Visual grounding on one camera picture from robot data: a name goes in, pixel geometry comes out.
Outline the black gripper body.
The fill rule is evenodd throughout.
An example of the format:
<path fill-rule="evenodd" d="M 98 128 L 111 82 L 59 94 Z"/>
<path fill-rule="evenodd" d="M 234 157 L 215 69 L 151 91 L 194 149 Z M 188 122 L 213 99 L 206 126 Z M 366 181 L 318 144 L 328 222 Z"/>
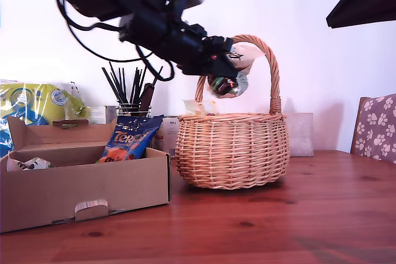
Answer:
<path fill-rule="evenodd" d="M 156 55 L 180 65 L 189 64 L 202 53 L 202 40 L 206 37 L 207 31 L 203 26 L 181 22 L 161 39 L 156 47 Z"/>

